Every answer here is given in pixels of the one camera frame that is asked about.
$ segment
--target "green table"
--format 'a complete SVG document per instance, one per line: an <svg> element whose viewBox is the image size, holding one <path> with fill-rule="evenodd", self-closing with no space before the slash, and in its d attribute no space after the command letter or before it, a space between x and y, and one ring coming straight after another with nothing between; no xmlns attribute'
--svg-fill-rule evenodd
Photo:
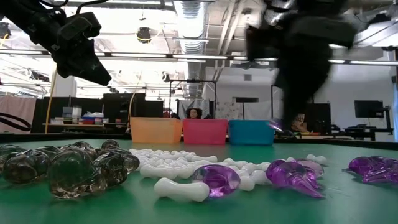
<svg viewBox="0 0 398 224"><path fill-rule="evenodd" d="M104 140L81 139L93 146ZM70 144L77 140L14 143L28 148ZM325 156L329 166L319 181L326 199L310 198L291 190L256 186L252 192L237 191L226 198L204 203L181 203L158 198L154 179L133 173L120 187L99 197L59 201L52 197L46 183L10 186L0 180L0 223L4 224L204 224L204 223L305 223L305 224L390 224L396 223L398 188L390 185L365 185L351 174L341 172L358 156L398 158L398 151L321 144L275 144L260 146L160 146L133 145L120 140L126 149L186 150L199 156L232 157L253 163L274 159Z"/></svg>

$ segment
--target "ceiling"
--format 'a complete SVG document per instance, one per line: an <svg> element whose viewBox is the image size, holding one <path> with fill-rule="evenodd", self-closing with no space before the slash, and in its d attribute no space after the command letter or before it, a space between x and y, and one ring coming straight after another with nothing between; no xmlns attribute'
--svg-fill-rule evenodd
<svg viewBox="0 0 398 224"><path fill-rule="evenodd" d="M72 15L76 11L76 5L81 4L86 0L70 0L70 3L65 7L67 15ZM359 8L363 11L383 9L384 6L390 5L392 1L385 0L362 0L350 1L349 8ZM207 14L208 18L205 27L206 40L204 54L222 54L219 49L220 37L223 32L224 24L231 8L234 13L230 24L233 23L237 17L236 27L230 26L229 31L232 32L232 39L228 46L225 46L225 54L232 52L244 52L244 28L246 24L256 25L259 23L259 16L262 9L261 0L243 0L240 2L244 14L236 14L239 10L238 6L233 6L232 0L217 0L208 3ZM82 12L94 12L99 22L102 25L101 34L95 38L97 52L145 52L145 53L162 53L162 54L180 54L182 53L180 38L178 33L178 17L172 10L172 2L165 1L165 9L160 9L160 1L128 1L128 0L109 0L105 4L100 4L95 7L85 7ZM142 44L137 40L137 31L140 27L150 27L152 39L149 44ZM12 36L6 40L1 49L17 49L17 50L44 50L39 45L34 45L29 36L23 33L18 27L11 24L10 26ZM363 47L352 51L349 55L344 50L336 49L335 55L337 58L356 58L356 59L376 59L382 57L382 50L378 47ZM147 89L152 89L148 95L153 95L151 99L165 99L168 98L169 84L162 80L163 74L169 74L171 79L185 79L187 78L187 62L173 61L173 62L143 62L132 60L103 60L105 68L113 77L110 85L122 88L122 91L135 91L135 86L139 87L138 91L143 91L141 87L146 86ZM207 63L208 68L205 73L213 73L213 64ZM0 55L0 78L3 83L18 83L19 86L11 88L3 86L0 91L10 92L26 92L33 95L48 95L49 82L42 82L35 80L32 77L31 71L38 72L46 77L49 77L51 82L51 75L53 73L54 65L50 58L32 58L32 57L16 57L15 55ZM240 68L226 68L220 76L219 82L221 84L234 83L234 85L241 83L240 77L236 78L230 75L232 70L239 70ZM268 72L262 70L260 78L264 82L268 82L274 71ZM84 97L101 97L103 93L109 93L109 88L95 85L85 80L78 79L78 95ZM189 90L186 83L175 83L173 87L176 88L175 98L188 97Z"/></svg>

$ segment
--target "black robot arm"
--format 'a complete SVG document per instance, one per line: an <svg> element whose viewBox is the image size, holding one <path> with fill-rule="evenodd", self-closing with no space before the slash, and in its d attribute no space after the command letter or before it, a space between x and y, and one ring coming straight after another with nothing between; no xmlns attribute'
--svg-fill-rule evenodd
<svg viewBox="0 0 398 224"><path fill-rule="evenodd" d="M41 3L53 6L43 0L0 0L0 20L5 16L28 34L33 43L47 49L62 77L71 75L107 85L111 76L95 55L94 40L88 39L100 34L101 24L95 15L86 12L66 17L60 7L67 1L52 9Z"/></svg>

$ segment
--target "computer monitor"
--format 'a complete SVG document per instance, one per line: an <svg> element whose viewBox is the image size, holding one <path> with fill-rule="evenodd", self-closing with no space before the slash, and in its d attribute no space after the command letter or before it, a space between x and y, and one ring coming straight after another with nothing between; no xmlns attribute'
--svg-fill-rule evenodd
<svg viewBox="0 0 398 224"><path fill-rule="evenodd" d="M384 118L383 101L355 100L356 118Z"/></svg>

